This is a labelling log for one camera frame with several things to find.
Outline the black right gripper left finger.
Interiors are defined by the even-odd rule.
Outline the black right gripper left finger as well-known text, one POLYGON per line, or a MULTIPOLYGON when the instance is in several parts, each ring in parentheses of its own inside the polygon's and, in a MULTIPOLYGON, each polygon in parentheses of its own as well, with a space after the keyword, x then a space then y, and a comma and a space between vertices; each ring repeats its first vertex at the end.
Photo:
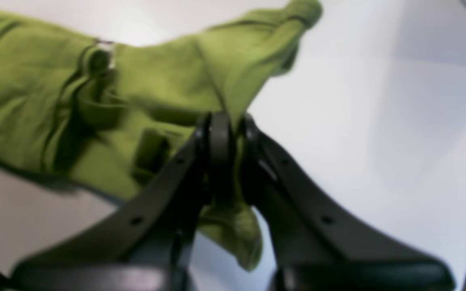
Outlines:
POLYGON ((190 140, 134 199, 85 232, 17 265, 20 291, 193 291, 188 273, 203 206, 233 200, 228 114, 190 140))

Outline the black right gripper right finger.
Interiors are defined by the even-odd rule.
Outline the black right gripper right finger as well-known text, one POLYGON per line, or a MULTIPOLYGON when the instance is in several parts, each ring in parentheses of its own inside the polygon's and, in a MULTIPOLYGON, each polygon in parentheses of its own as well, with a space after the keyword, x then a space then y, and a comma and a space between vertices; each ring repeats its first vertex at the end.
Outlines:
POLYGON ((376 230, 327 195, 254 118, 242 123, 241 186, 270 232, 270 291, 452 291, 440 259, 376 230))

